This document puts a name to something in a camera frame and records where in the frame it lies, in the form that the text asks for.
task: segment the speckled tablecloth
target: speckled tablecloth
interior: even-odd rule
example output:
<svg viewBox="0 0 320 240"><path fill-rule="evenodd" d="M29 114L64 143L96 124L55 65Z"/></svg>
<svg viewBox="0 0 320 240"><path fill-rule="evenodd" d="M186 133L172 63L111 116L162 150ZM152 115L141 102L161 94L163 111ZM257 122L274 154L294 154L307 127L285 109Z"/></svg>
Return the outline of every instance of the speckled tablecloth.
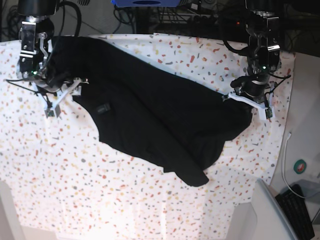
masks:
<svg viewBox="0 0 320 240"><path fill-rule="evenodd" d="M164 34L94 37L222 93L246 71L246 59L219 40ZM0 43L0 179L12 190L23 226L90 240L224 239L235 206L250 202L257 178L270 183L292 78L275 91L276 117L263 122L254 110L251 126L226 142L219 160L205 171L209 183L196 188L100 143L90 115L70 96L59 118L46 119L40 99L4 81L16 79L19 50L17 41ZM276 74L292 74L294 55L280 56Z"/></svg>

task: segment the black garment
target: black garment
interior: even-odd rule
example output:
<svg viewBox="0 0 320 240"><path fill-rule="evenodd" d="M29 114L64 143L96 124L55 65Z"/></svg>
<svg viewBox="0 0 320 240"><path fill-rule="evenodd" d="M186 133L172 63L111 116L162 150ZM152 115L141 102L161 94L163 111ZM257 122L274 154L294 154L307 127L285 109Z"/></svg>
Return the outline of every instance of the black garment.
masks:
<svg viewBox="0 0 320 240"><path fill-rule="evenodd" d="M250 106L222 102L220 93L99 39L61 37L52 60L57 74L88 78L73 99L91 115L100 142L173 171L190 186L208 182L203 170L251 123Z"/></svg>

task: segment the metal bracket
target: metal bracket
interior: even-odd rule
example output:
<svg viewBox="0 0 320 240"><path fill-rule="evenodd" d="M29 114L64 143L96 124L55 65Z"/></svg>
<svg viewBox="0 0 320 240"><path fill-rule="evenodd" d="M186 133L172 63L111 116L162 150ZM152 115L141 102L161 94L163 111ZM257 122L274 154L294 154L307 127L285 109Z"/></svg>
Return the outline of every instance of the metal bracket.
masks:
<svg viewBox="0 0 320 240"><path fill-rule="evenodd" d="M80 83L83 83L85 81L83 81L81 78L74 78L73 79L73 84L70 87L67 87L65 84L62 86L62 88L56 92L57 94L57 100L55 100L54 102L48 102L45 100L45 98L41 95L41 93L37 93L36 95L41 99L43 105L44 105L44 113L45 116L48 117L56 117L58 118L60 113L61 113L61 109L60 109L60 103L62 102L63 99L65 99L65 97L68 94L75 94L75 95L80 95L81 94L81 86L79 86ZM36 85L35 82L31 83L34 90L38 91L38 86Z"/></svg>
<svg viewBox="0 0 320 240"><path fill-rule="evenodd" d="M48 52L45 49L45 39L47 38L47 34L45 32L40 33L40 50L43 53L43 66L47 65Z"/></svg>
<svg viewBox="0 0 320 240"><path fill-rule="evenodd" d="M271 119L275 116L275 107L274 106L269 106L266 107L265 103L257 103L255 101L252 101L244 96L239 96L237 95L235 92L230 92L228 95L224 95L222 97L223 101L227 100L227 99L233 99L236 100L238 102L243 102L245 104L248 104L254 108L256 108L258 110L259 113L259 117L262 121L266 121L268 119ZM269 103L272 103L272 94L270 94L269 97Z"/></svg>
<svg viewBox="0 0 320 240"><path fill-rule="evenodd" d="M34 67L35 53L35 32L37 24L35 22L22 22L20 30L21 36L21 52L20 52L20 66L21 76L26 79L29 77L30 71Z"/></svg>

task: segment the confetti pattern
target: confetti pattern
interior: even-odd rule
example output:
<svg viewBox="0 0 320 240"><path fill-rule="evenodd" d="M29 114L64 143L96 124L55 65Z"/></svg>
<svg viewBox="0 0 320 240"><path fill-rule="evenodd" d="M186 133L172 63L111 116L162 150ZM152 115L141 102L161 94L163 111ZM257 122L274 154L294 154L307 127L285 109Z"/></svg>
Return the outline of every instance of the confetti pattern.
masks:
<svg viewBox="0 0 320 240"><path fill-rule="evenodd" d="M246 59L219 40L93 37L221 93L247 70ZM172 172L163 174L161 167L100 143L90 115L70 96L59 118L46 119L40 99L4 81L16 79L19 50L18 41L0 44L0 180L10 186L23 226L103 240L224 239L235 206L251 201L257 178L270 184L292 78L276 90L276 117L263 122L254 110L251 126L226 142L219 160L205 171L209 183L190 187ZM280 57L276 74L292 74L295 56L282 52Z"/></svg>

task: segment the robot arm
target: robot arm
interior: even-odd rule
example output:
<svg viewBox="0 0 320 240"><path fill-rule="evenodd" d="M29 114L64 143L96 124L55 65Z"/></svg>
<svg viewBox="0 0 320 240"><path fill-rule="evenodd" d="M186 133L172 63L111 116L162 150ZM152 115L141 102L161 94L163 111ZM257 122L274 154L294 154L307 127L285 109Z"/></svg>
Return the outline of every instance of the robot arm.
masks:
<svg viewBox="0 0 320 240"><path fill-rule="evenodd" d="M225 46L232 52L247 57L248 68L246 76L241 76L231 83L233 92L223 96L223 99L234 99L245 102L259 111L262 120L274 116L274 108L271 106L272 95L277 87L269 83L270 76L280 68L279 45L279 17L276 12L279 9L277 0L246 0L246 8L249 10L245 23L247 33L250 35L248 47L237 50L223 40ZM220 31L223 38L223 16L219 20Z"/></svg>
<svg viewBox="0 0 320 240"><path fill-rule="evenodd" d="M19 71L21 77L37 74L47 64L48 41L54 35L54 24L49 16L58 9L59 0L19 0L18 13L25 16L20 30L21 52Z"/></svg>
<svg viewBox="0 0 320 240"><path fill-rule="evenodd" d="M18 13L26 16L20 30L21 53L18 72L21 72L23 79L34 83L34 88L41 88L49 93L61 90L62 86L55 85L55 83L64 82L56 81L52 79L52 76L48 76L46 68L48 59L50 59L48 41L54 34L54 25L49 16L56 13L59 1L19 0L18 2ZM133 6L135 3L130 4L129 2L129 0L126 1L126 6ZM223 99L231 98L245 102L257 108L260 118L266 120L274 116L271 102L273 91L277 87L270 85L269 78L280 67L280 45L278 43L280 24L279 17L276 16L279 9L278 0L245 0L245 3L248 9L245 28L250 35L248 47L237 50L232 48L226 40L223 42L230 51L247 57L247 75L235 79L231 83L234 91L223 96ZM222 15L219 18L222 38L223 20L224 16ZM265 93L267 88L270 88L268 98ZM50 108L54 105L47 106L47 116L59 115L56 114L59 111L55 110L53 110L54 114L50 113Z"/></svg>

